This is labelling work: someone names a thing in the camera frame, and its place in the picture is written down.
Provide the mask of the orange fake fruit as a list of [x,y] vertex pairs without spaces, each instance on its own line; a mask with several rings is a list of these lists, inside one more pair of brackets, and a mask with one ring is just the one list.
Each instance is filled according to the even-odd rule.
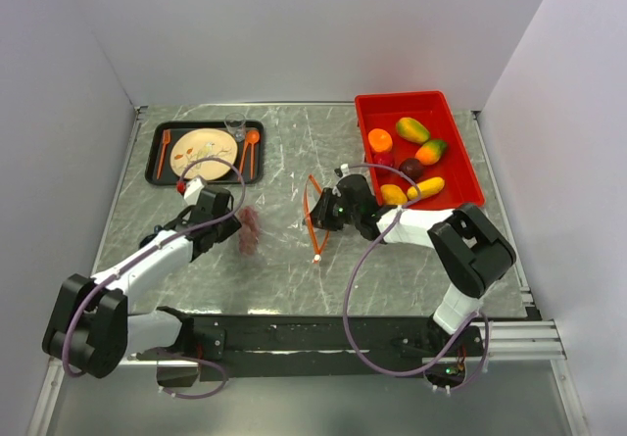
[[408,201],[408,197],[403,189],[395,184],[382,185],[380,192],[385,205],[400,206]]

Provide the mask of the purple fake grapes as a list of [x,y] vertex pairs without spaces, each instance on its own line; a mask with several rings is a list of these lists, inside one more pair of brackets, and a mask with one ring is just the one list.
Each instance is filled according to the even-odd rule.
[[238,219],[241,223],[239,229],[239,252],[245,256],[252,256],[257,252],[261,227],[259,214],[252,206],[247,206],[239,211]]

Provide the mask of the red fake apple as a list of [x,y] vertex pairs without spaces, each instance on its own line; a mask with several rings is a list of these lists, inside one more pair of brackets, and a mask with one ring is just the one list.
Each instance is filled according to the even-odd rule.
[[375,168],[375,172],[379,177],[386,176],[391,173],[389,170],[382,169],[381,166],[392,169],[395,167],[395,159],[391,152],[375,153],[372,157],[372,161],[378,165],[378,168]]

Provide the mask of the orange fake tangerine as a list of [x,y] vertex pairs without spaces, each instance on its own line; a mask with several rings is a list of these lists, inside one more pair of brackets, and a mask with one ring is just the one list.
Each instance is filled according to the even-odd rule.
[[390,133],[381,128],[374,128],[367,134],[367,141],[371,150],[378,153],[389,153],[393,149],[393,139]]

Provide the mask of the dark purple fake plum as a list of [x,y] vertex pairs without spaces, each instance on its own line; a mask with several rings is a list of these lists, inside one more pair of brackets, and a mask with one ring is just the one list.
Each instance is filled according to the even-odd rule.
[[424,165],[416,158],[407,158],[399,165],[399,171],[414,181],[422,177],[424,170]]

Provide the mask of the clear zip top bag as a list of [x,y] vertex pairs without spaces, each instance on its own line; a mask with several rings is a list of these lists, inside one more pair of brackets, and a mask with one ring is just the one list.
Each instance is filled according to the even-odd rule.
[[327,246],[329,239],[329,232],[326,231],[321,240],[318,239],[315,232],[315,227],[313,223],[313,215],[311,214],[310,209],[310,194],[309,187],[313,188],[315,194],[318,195],[318,200],[321,200],[321,195],[323,194],[322,188],[315,180],[314,176],[310,174],[306,180],[306,184],[303,190],[303,211],[304,211],[304,226],[307,228],[311,244],[313,246],[313,260],[312,263],[317,265],[321,261],[322,253]]

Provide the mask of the yellow fake fruit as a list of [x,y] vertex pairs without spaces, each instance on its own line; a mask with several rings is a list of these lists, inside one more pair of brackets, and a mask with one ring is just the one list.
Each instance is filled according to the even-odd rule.
[[445,185],[446,182],[442,177],[431,177],[418,182],[416,186],[411,186],[406,195],[410,201],[428,199],[439,194]]

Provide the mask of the green orange fake mango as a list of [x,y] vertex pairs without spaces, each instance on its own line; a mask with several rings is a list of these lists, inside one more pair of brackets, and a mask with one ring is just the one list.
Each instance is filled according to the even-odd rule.
[[437,164],[448,149],[448,143],[443,139],[430,139],[416,151],[414,157],[424,166]]

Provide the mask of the yellow fake lemon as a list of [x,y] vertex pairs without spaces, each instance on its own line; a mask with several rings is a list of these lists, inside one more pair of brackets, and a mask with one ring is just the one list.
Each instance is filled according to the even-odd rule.
[[403,117],[396,122],[398,135],[415,144],[424,144],[431,138],[430,131],[418,120]]

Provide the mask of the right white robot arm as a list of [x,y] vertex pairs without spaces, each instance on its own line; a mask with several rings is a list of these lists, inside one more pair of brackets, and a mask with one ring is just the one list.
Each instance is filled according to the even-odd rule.
[[484,295],[516,262],[511,244],[484,215],[466,203],[452,210],[420,211],[408,208],[409,198],[380,205],[361,174],[346,174],[332,188],[314,188],[314,206],[304,194],[304,225],[314,244],[314,261],[325,245],[317,243],[316,231],[340,231],[353,226],[368,240],[368,250],[379,245],[414,245],[435,251],[450,280],[436,308],[434,326],[428,333],[430,348],[450,356],[463,342],[462,323],[479,312]]

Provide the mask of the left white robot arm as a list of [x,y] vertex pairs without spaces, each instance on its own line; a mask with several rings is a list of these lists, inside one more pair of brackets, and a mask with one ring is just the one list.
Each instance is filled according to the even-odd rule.
[[196,353],[194,320],[169,307],[134,315],[134,302],[171,273],[187,266],[241,226],[238,203],[220,187],[187,186],[185,208],[149,235],[133,255],[61,285],[42,339],[45,354],[71,376],[103,378],[126,357],[162,349],[180,360]]

